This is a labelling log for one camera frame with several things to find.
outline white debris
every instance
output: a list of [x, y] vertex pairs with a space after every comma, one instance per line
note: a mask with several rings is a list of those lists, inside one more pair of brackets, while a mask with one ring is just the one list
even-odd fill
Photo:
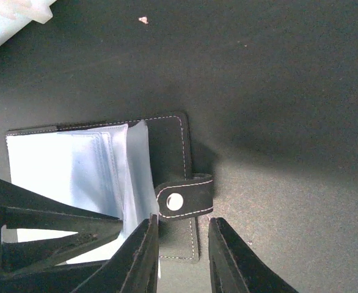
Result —
[[145, 24], [149, 23], [148, 18], [146, 16], [140, 17], [138, 20], [141, 21], [142, 23], [145, 23]]

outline stitched edge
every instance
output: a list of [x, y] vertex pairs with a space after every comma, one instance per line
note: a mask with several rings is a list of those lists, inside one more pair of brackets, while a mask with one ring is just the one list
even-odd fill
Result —
[[[206, 181], [206, 182], [201, 182], [201, 183], [193, 183], [193, 184], [184, 184], [184, 185], [177, 185], [177, 186], [167, 186], [163, 189], [160, 190], [160, 192], [157, 194], [157, 201], [159, 201], [159, 197], [161, 195], [161, 193], [167, 189], [171, 189], [171, 188], [176, 188], [176, 187], [188, 187], [188, 186], [196, 186], [196, 185], [204, 185], [204, 184], [208, 184], [208, 183], [211, 183], [213, 182], [213, 179], [212, 180], [209, 180], [209, 181]], [[195, 211], [195, 212], [188, 212], [188, 213], [185, 213], [185, 214], [182, 214], [182, 215], [172, 215], [172, 216], [167, 216], [167, 215], [163, 215], [159, 212], [159, 215], [163, 218], [177, 218], [177, 217], [181, 217], [181, 216], [184, 216], [184, 215], [191, 215], [191, 214], [196, 214], [198, 212], [205, 212], [205, 211], [209, 211], [210, 209], [213, 209], [213, 206], [210, 207], [210, 208], [207, 208], [207, 209], [201, 209], [199, 211]]]
[[[183, 124], [182, 121], [180, 119], [180, 117], [176, 116], [176, 115], [170, 115], [170, 116], [163, 116], [163, 117], [155, 117], [155, 118], [146, 118], [146, 119], [139, 119], [139, 120], [128, 120], [128, 121], [121, 121], [121, 122], [112, 122], [112, 123], [97, 123], [97, 124], [92, 124], [92, 125], [84, 125], [84, 126], [75, 126], [75, 127], [64, 127], [64, 128], [59, 128], [58, 130], [68, 130], [68, 129], [79, 129], [79, 128], [85, 128], [85, 127], [93, 127], [93, 126], [109, 126], [109, 125], [117, 125], [117, 124], [122, 124], [122, 123], [129, 123], [129, 122], [139, 122], [141, 120], [158, 120], [158, 119], [165, 119], [165, 118], [177, 118], [179, 120], [179, 124], [180, 124], [180, 134], [181, 134], [181, 142], [182, 142], [182, 152], [183, 152], [183, 168], [184, 168], [184, 180], [187, 179], [187, 170], [186, 170], [186, 156], [184, 154], [184, 137], [183, 137]], [[55, 132], [55, 130], [39, 130], [39, 131], [30, 131], [30, 132], [24, 132], [22, 134], [38, 134], [38, 133], [46, 133], [46, 132]], [[7, 134], [5, 137], [5, 142], [7, 144], [7, 149], [8, 149], [8, 136], [20, 136], [22, 134], [19, 133], [14, 133], [14, 134]], [[194, 256], [195, 256], [195, 252], [194, 252], [194, 236], [192, 234], [192, 222], [190, 219], [190, 234], [191, 234], [191, 249], [192, 249], [192, 257], [191, 258], [183, 258], [183, 257], [177, 257], [177, 256], [159, 256], [160, 258], [170, 258], [170, 259], [185, 259], [185, 260], [193, 260]]]
[[192, 256], [190, 258], [184, 258], [180, 256], [163, 256], [160, 255], [159, 258], [168, 258], [168, 259], [184, 259], [186, 261], [192, 261], [195, 257], [195, 248], [194, 248], [194, 236], [192, 235], [192, 222], [190, 218], [190, 233], [191, 233], [191, 250], [192, 250]]

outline strap closure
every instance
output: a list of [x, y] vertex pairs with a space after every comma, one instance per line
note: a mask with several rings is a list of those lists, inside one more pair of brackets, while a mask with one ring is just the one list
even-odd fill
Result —
[[162, 221], [193, 218], [213, 211], [213, 177], [209, 174], [163, 183], [155, 191]]

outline metal snap fastener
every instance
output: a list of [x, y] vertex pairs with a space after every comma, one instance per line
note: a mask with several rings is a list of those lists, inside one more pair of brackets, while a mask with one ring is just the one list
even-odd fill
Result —
[[180, 194], [170, 194], [167, 198], [167, 208], [171, 211], [177, 211], [183, 206], [183, 197]]

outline dark table surface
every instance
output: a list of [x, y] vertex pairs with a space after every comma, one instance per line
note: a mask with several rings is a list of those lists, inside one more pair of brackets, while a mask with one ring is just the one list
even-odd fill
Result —
[[[297, 290], [358, 292], [358, 1], [51, 8], [0, 48], [0, 178], [10, 128], [184, 110], [212, 215]], [[207, 225], [159, 292], [210, 292]]]

